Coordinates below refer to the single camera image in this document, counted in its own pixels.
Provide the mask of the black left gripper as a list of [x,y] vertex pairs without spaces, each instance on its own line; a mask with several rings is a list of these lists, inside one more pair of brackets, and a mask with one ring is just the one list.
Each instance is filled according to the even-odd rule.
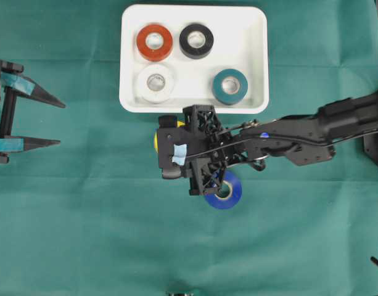
[[0,163],[8,163],[9,155],[60,144],[59,140],[12,135],[17,94],[34,101],[65,108],[65,104],[28,77],[15,74],[11,64],[0,60]]

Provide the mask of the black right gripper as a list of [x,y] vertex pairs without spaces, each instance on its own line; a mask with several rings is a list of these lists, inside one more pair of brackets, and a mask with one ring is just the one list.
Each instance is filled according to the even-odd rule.
[[228,146],[232,134],[222,127],[212,105],[193,105],[183,112],[188,143],[182,173],[189,179],[189,194],[215,194],[233,159],[233,149]]

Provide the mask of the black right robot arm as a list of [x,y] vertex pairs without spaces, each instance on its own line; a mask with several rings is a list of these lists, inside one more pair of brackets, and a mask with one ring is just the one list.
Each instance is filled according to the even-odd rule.
[[189,137],[181,175],[191,195],[216,193],[235,165],[265,169],[268,157],[285,157],[296,166],[332,160],[337,143],[363,139],[364,153],[378,166],[378,91],[326,104],[313,115],[289,115],[269,123],[248,121],[223,128],[209,106],[184,110]]

